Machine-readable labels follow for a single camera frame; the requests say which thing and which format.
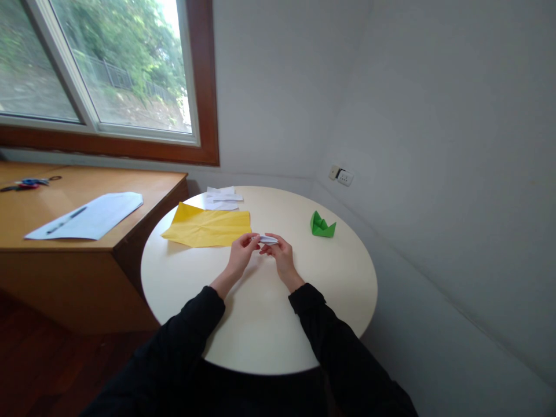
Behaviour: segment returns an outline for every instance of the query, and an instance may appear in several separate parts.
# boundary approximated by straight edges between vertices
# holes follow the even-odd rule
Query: round white table
[[[294,248],[299,274],[360,337],[375,311],[377,286],[371,257],[355,232],[330,210],[291,192],[238,186],[236,193],[244,198],[239,210],[251,213],[253,232],[286,239]],[[186,201],[201,209],[204,203],[205,193]],[[334,237],[313,236],[309,223],[315,210],[328,225],[338,223]],[[152,231],[141,260],[143,291],[161,324],[222,272],[230,254],[229,247],[190,248],[161,237],[175,211]],[[207,341],[204,358],[234,371],[262,375],[318,366],[288,295],[274,259],[255,252],[225,300],[226,312]]]

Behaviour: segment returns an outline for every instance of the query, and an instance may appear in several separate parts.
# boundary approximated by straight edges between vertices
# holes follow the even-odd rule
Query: window glass
[[[19,0],[0,0],[0,113],[79,121]]]
[[[51,0],[103,123],[191,133],[175,0]]]

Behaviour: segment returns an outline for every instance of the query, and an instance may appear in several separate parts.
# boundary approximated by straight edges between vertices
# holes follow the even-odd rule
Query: white paper
[[[239,209],[239,206],[237,205],[237,203],[228,203],[228,202],[209,203],[209,202],[207,202],[204,205],[204,208],[206,210],[235,210],[235,209]]]
[[[223,193],[209,193],[207,192],[207,198],[213,201],[243,201],[243,196],[241,194],[223,194]]]
[[[207,187],[207,193],[221,193],[221,194],[235,194],[236,193],[236,188],[232,185],[231,187],[225,187],[225,188],[212,188],[212,187]]]
[[[73,237],[98,240],[130,213],[143,204],[143,196],[134,192],[110,193],[100,196],[74,211],[57,218],[29,233],[26,239],[59,239]],[[74,218],[70,216],[82,207],[87,207]],[[63,226],[47,232],[67,221]]]
[[[263,243],[263,244],[267,244],[268,246],[270,246],[270,245],[274,245],[274,244],[278,243],[278,239],[276,239],[275,237],[261,235],[261,239],[260,239],[259,242]]]
[[[225,188],[207,187],[205,196],[206,210],[236,210],[239,208],[235,201],[243,201],[243,197],[236,194],[234,186]]]

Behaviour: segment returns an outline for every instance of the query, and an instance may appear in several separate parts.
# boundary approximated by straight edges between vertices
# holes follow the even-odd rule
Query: wooden cabinet
[[[188,195],[184,173],[0,162],[0,186],[62,176],[50,186],[0,193],[0,288],[78,333],[153,330],[141,288],[144,244],[158,221]],[[110,192],[144,204],[100,240],[23,237]]]

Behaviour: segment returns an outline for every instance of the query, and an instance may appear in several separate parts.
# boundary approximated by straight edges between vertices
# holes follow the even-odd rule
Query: yellow paper
[[[191,247],[231,246],[250,232],[248,211],[202,210],[180,203],[170,228],[161,236]]]

